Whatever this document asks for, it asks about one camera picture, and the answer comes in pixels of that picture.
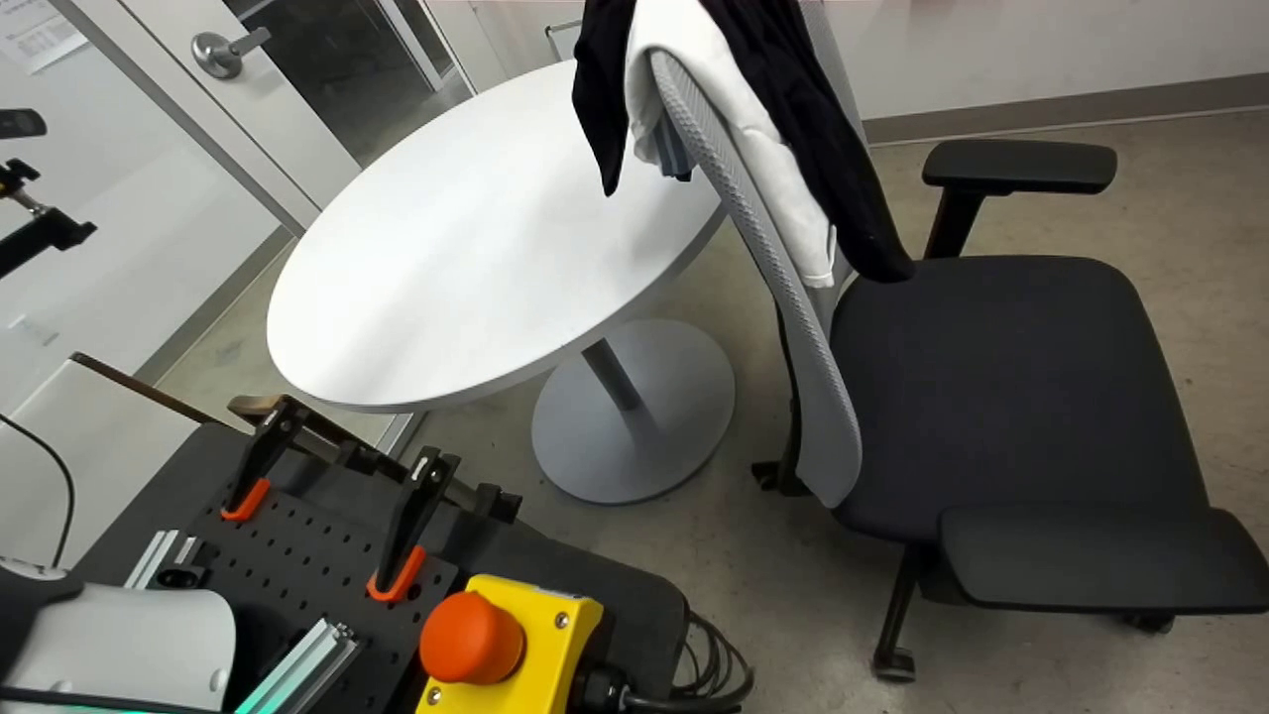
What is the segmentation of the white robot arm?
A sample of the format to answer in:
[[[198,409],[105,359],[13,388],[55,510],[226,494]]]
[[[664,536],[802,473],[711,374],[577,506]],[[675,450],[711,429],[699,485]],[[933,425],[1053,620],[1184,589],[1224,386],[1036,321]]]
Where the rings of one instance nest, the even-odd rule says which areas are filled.
[[[218,714],[236,621],[215,589],[133,589],[0,572],[0,692],[44,705]]]

